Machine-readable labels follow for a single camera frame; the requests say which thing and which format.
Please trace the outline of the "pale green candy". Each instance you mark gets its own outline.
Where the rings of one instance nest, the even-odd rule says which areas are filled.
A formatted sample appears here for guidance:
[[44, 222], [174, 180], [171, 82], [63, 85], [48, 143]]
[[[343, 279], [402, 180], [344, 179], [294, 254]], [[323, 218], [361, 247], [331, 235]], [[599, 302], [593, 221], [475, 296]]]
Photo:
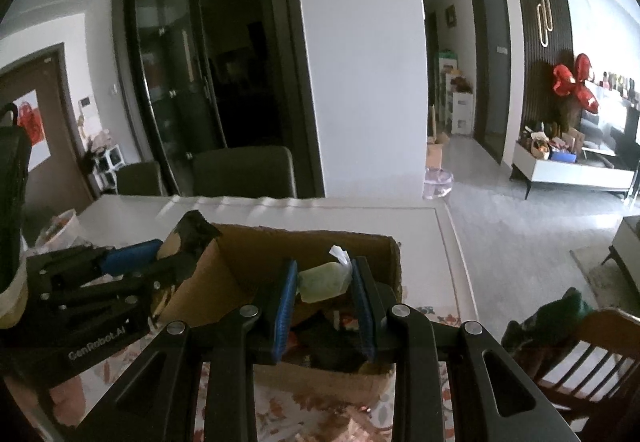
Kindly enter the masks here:
[[329, 251], [333, 261], [305, 269], [297, 278], [300, 300], [317, 303], [344, 295], [352, 282], [352, 260], [348, 252], [334, 245]]

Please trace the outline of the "dark green snack packet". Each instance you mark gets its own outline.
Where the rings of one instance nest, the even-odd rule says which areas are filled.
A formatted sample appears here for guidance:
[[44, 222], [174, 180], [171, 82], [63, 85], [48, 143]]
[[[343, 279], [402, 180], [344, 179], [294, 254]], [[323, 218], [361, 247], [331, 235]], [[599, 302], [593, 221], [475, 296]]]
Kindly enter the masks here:
[[296, 350], [316, 370], [357, 373], [367, 362], [356, 332], [335, 328], [333, 318], [319, 311], [292, 327]]

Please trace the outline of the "black gold snack bar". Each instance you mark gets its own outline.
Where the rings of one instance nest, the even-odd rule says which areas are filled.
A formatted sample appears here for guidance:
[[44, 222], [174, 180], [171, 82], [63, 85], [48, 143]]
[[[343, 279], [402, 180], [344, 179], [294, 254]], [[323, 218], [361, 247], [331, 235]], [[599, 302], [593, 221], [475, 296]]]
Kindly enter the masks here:
[[183, 214], [157, 251], [156, 261], [161, 269], [189, 277], [209, 244], [221, 235], [198, 210]]

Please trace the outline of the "brown cardboard box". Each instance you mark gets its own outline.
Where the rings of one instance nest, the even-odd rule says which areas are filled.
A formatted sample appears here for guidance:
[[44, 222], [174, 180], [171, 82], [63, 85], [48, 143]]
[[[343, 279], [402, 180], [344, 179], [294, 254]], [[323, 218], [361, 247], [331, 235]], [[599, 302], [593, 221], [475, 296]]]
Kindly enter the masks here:
[[288, 346], [277, 364], [267, 352], [269, 302], [274, 284], [286, 259], [297, 262], [298, 274], [333, 261], [332, 246], [345, 249], [350, 260], [367, 259], [384, 306], [395, 304], [401, 296], [400, 252], [396, 240], [388, 236], [349, 232], [301, 231], [241, 225], [215, 225], [221, 235], [202, 254], [193, 274], [177, 286], [160, 313], [160, 324], [183, 321], [201, 327], [220, 321], [241, 306], [257, 306], [262, 317], [254, 332], [257, 336], [255, 381], [278, 391], [302, 395], [304, 392], [337, 401], [371, 405], [392, 376], [392, 366], [367, 359], [357, 373], [316, 370], [296, 350], [291, 330], [319, 311], [331, 316], [335, 328], [356, 332], [361, 348], [352, 288], [344, 295], [317, 303], [305, 303], [296, 292]]

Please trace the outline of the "white basket bowl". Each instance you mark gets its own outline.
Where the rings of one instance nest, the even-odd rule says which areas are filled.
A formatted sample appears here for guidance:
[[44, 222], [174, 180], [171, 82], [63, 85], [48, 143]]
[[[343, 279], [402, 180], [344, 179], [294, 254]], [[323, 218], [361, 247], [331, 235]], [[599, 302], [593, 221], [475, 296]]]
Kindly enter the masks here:
[[35, 249], [38, 253], [58, 251], [73, 246], [81, 235], [80, 223], [74, 209], [57, 215], [39, 234]]

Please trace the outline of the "dark dining chair left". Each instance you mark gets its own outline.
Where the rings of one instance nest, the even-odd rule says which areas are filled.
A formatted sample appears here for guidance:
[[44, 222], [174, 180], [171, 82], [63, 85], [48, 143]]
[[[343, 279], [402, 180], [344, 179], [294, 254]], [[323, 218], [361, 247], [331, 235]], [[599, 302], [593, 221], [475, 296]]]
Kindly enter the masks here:
[[165, 196], [166, 191], [156, 161], [124, 165], [116, 172], [117, 194], [125, 196]]

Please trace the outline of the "dark dining chair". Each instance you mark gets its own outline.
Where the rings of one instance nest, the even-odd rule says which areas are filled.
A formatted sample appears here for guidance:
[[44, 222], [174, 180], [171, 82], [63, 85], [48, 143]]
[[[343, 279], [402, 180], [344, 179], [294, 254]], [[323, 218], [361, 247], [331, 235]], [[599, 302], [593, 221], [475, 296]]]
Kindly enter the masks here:
[[205, 151], [194, 157], [194, 195], [296, 198], [291, 151], [284, 146]]
[[124, 165], [116, 172], [117, 194], [125, 196], [165, 196], [166, 191], [156, 161]]

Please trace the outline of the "patterned table mat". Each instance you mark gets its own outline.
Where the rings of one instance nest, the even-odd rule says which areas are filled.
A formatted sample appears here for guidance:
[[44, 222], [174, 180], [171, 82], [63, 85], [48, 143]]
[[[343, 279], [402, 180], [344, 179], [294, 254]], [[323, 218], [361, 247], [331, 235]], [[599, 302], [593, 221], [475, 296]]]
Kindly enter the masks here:
[[[452, 306], [419, 306], [434, 323], [460, 326], [460, 316]], [[96, 364], [80, 375], [86, 401], [85, 416], [122, 376], [134, 359], [153, 340], [155, 332], [136, 341], [132, 347]], [[192, 441], [204, 441], [204, 406], [209, 363], [204, 363], [198, 390]], [[445, 363], [439, 363], [439, 382], [444, 402], [445, 441], [455, 441], [454, 414]], [[326, 396], [304, 392], [278, 391], [257, 383], [255, 419], [258, 441], [390, 441], [392, 440], [395, 370], [373, 405], [336, 402]]]

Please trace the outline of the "dark dining chair right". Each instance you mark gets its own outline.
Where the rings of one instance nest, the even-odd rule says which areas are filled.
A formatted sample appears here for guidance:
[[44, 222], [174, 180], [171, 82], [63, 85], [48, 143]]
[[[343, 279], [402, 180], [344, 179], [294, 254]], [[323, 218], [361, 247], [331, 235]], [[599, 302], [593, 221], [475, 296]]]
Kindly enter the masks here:
[[296, 198], [291, 151], [284, 146], [205, 151], [194, 157], [194, 195]]

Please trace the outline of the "clear plastic stool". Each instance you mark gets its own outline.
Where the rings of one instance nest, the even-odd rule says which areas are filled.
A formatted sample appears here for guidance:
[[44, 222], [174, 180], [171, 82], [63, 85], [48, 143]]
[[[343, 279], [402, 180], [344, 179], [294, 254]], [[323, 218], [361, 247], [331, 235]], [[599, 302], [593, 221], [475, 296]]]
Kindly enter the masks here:
[[423, 181], [423, 199], [446, 197], [454, 187], [454, 174], [442, 168], [427, 168]]

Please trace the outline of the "red fu poster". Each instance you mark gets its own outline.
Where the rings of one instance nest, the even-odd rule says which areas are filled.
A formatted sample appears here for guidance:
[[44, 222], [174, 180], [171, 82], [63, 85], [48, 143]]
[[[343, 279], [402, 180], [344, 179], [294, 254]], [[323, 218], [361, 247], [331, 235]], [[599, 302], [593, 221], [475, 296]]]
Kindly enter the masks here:
[[28, 171], [32, 171], [51, 156], [37, 91], [31, 90], [15, 99], [14, 104], [18, 110], [17, 124], [25, 129], [32, 143], [32, 152], [28, 162]]

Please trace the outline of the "wooden chair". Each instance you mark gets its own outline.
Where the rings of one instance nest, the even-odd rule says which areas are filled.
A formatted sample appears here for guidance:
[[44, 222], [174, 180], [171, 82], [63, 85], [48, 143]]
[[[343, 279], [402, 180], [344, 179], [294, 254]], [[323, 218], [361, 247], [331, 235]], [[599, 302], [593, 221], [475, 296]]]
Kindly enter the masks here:
[[514, 361], [582, 433], [618, 428], [639, 411], [639, 318], [617, 309], [587, 314], [559, 334], [510, 321], [502, 340]]

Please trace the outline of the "white storage drawers hallway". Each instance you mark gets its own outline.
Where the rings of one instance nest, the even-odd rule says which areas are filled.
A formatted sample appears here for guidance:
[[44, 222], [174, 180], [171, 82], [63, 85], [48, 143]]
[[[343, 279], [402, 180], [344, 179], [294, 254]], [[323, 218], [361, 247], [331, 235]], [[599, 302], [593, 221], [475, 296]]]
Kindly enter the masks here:
[[474, 94], [471, 84], [458, 67], [457, 55], [442, 50], [437, 55], [437, 116], [445, 131], [471, 136], [474, 124]]

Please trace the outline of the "dark glass sliding doors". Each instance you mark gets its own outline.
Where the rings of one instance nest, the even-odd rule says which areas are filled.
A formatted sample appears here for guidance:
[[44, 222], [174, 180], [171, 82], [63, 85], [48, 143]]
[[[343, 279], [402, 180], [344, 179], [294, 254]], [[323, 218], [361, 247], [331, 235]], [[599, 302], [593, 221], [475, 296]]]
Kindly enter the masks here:
[[300, 0], [112, 0], [127, 117], [171, 194], [210, 150], [281, 146], [324, 193]]

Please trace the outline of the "white low tv cabinet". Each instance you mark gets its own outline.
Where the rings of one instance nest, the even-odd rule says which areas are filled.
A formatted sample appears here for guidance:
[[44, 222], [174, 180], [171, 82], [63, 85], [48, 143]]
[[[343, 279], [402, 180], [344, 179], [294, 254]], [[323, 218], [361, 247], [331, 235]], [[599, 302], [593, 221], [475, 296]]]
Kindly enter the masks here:
[[634, 170], [537, 159], [523, 146], [516, 144], [510, 179], [525, 182], [525, 198], [528, 198], [534, 186], [562, 186], [626, 193], [634, 180]]

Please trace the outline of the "dark hallway door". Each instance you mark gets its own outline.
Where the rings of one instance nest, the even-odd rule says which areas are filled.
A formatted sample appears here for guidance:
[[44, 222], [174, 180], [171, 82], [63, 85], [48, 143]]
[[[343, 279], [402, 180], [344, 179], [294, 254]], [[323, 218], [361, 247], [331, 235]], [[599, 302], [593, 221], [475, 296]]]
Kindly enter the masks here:
[[506, 0], [472, 0], [475, 30], [474, 139], [500, 165], [511, 93], [511, 33]]

